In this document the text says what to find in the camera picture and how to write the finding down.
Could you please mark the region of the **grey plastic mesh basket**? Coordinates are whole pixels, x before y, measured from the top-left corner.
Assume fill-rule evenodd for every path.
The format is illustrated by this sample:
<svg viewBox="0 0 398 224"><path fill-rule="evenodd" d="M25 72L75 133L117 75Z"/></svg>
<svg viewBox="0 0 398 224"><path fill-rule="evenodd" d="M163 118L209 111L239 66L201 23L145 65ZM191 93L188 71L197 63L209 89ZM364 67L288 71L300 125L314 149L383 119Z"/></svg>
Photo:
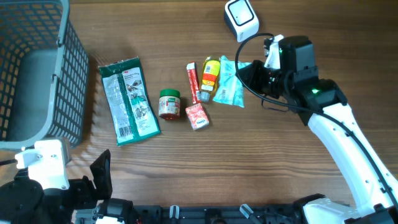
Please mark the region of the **grey plastic mesh basket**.
<svg viewBox="0 0 398 224"><path fill-rule="evenodd" d="M89 59L68 0L1 1L1 149L44 138L79 145Z"/></svg>

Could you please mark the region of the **red juice carton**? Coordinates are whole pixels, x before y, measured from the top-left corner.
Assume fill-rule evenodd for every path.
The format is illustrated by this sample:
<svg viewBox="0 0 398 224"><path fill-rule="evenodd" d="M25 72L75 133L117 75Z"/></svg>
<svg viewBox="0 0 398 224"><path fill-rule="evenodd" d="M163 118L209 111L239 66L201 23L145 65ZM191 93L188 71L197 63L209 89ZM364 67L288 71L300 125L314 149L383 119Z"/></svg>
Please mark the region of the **red juice carton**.
<svg viewBox="0 0 398 224"><path fill-rule="evenodd" d="M201 103L185 108L190 124L193 130L204 128L208 126L210 121L205 113Z"/></svg>

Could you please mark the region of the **green lid spice jar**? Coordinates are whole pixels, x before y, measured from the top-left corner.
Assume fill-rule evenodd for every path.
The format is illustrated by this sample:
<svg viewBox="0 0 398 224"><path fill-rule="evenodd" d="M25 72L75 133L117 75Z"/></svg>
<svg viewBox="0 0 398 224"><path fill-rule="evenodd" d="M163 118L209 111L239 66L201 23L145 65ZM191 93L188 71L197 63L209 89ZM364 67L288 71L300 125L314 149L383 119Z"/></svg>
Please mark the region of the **green lid spice jar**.
<svg viewBox="0 0 398 224"><path fill-rule="evenodd" d="M180 92L174 89L163 89L159 96L159 117L165 120L180 117Z"/></svg>

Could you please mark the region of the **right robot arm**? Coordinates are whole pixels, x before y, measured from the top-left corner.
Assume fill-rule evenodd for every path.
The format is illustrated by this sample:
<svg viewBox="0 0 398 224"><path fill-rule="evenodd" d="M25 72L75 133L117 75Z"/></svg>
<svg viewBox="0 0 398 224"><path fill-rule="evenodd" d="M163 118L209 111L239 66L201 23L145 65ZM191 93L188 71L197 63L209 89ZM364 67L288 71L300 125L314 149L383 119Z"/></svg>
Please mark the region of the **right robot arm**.
<svg viewBox="0 0 398 224"><path fill-rule="evenodd" d="M318 76L304 35L263 34L266 61L237 68L243 86L262 101L297 114L321 140L345 178L355 207L314 194L293 204L295 223L396 223L397 180L358 126L341 88Z"/></svg>

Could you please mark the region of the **green white snack pack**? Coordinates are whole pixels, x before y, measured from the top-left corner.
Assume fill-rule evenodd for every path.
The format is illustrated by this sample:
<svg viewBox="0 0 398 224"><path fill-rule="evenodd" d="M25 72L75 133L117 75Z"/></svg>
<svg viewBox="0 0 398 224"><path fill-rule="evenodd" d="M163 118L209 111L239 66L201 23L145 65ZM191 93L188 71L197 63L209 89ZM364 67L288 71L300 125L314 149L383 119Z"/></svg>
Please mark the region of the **green white snack pack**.
<svg viewBox="0 0 398 224"><path fill-rule="evenodd" d="M244 108L244 87L236 76L235 61L229 60L225 55L222 55L220 62L218 89L213 101Z"/></svg>

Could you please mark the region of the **white barcode scanner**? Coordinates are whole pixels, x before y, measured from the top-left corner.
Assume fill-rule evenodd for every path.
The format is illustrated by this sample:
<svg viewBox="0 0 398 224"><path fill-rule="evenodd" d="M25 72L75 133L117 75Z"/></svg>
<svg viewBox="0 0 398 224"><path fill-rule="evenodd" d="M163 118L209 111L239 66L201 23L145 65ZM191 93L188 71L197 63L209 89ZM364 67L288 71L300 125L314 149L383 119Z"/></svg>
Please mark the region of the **white barcode scanner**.
<svg viewBox="0 0 398 224"><path fill-rule="evenodd" d="M237 42L259 31L259 19L249 0L230 0L224 7L224 21Z"/></svg>

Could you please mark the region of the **dark green box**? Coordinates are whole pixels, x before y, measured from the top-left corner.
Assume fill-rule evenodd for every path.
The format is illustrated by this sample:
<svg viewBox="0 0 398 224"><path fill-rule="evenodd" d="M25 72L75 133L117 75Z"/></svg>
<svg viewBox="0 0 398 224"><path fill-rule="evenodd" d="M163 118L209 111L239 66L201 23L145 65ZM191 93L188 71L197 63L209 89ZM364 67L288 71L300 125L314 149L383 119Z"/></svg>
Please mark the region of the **dark green box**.
<svg viewBox="0 0 398 224"><path fill-rule="evenodd" d="M118 146L160 134L138 57L99 68Z"/></svg>

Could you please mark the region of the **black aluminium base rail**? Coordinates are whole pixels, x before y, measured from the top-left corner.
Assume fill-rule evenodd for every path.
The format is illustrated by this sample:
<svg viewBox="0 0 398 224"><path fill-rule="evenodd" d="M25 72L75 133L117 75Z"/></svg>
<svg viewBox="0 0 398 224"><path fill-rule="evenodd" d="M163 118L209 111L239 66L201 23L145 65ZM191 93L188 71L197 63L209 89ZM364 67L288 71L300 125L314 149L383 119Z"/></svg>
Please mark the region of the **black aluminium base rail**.
<svg viewBox="0 0 398 224"><path fill-rule="evenodd" d="M134 223L306 223L306 218L292 204L251 206L253 217L247 218L234 207L169 207L158 205L135 206Z"/></svg>

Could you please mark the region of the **yellow liquid bottle grey cap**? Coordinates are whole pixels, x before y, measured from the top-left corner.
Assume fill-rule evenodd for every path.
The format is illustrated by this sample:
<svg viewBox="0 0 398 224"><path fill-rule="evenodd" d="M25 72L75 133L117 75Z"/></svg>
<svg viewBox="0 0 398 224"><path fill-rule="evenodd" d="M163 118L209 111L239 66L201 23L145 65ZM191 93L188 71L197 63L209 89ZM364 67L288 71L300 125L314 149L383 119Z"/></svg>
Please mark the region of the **yellow liquid bottle grey cap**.
<svg viewBox="0 0 398 224"><path fill-rule="evenodd" d="M214 57L206 58L200 78L200 100L204 103L208 103L217 91L220 68L220 59Z"/></svg>

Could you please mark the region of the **red slim stick packet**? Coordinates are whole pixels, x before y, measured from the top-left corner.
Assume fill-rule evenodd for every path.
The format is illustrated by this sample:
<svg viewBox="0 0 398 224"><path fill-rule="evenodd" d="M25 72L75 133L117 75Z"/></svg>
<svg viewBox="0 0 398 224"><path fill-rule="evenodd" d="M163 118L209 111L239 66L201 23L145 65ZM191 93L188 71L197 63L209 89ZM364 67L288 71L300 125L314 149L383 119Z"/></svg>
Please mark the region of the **red slim stick packet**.
<svg viewBox="0 0 398 224"><path fill-rule="evenodd" d="M200 88L199 88L199 84L198 84L197 70L196 70L195 62L190 62L187 65L187 73L188 73L188 79L190 82L192 102L193 102L193 104L200 103L201 102Z"/></svg>

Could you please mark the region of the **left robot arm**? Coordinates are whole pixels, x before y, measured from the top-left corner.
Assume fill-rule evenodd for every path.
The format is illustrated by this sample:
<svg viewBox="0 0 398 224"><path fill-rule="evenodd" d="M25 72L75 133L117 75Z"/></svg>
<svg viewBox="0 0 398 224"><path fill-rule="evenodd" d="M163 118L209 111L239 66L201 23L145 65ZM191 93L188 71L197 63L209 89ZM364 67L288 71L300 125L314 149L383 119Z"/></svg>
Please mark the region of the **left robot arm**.
<svg viewBox="0 0 398 224"><path fill-rule="evenodd" d="M26 170L18 172L1 186L1 223L71 223L75 210L95 208L92 221L140 223L131 201L111 198L110 160L107 149L90 165L94 180L71 179L67 190L44 189Z"/></svg>

